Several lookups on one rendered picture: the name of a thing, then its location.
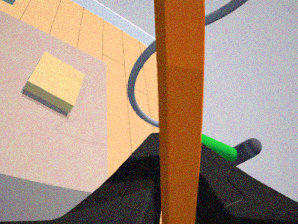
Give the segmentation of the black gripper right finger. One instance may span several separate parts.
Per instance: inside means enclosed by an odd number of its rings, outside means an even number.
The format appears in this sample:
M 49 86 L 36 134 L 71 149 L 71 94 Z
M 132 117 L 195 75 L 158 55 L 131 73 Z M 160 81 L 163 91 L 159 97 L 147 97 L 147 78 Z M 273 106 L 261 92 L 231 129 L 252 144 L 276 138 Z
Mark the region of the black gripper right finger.
M 201 143 L 194 224 L 298 224 L 298 202 Z

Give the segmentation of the tan square block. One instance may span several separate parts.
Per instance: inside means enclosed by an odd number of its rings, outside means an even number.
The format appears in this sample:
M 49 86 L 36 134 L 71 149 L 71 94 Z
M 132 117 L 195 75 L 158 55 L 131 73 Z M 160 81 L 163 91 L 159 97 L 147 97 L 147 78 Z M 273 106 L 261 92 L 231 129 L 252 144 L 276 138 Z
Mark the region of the tan square block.
M 69 67 L 69 64 L 52 56 L 52 53 L 44 52 L 23 89 L 35 93 L 61 111 L 69 112 L 76 105 L 82 77 L 84 73 L 81 71 Z

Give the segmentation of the orange handle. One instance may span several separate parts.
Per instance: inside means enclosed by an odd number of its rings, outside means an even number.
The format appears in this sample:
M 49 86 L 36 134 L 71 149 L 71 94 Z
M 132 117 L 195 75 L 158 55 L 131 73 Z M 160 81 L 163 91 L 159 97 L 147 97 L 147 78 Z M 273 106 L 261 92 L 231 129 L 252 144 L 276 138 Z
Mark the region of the orange handle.
M 205 0 L 154 0 L 161 224 L 194 224 L 201 165 Z

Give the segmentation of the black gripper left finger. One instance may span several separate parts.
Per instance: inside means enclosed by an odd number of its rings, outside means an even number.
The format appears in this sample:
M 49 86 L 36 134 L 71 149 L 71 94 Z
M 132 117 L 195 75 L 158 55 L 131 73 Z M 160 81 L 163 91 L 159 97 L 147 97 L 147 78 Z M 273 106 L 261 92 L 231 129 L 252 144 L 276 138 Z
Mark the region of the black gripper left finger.
M 53 220 L 0 221 L 0 224 L 160 224 L 160 132 L 152 132 L 76 208 Z

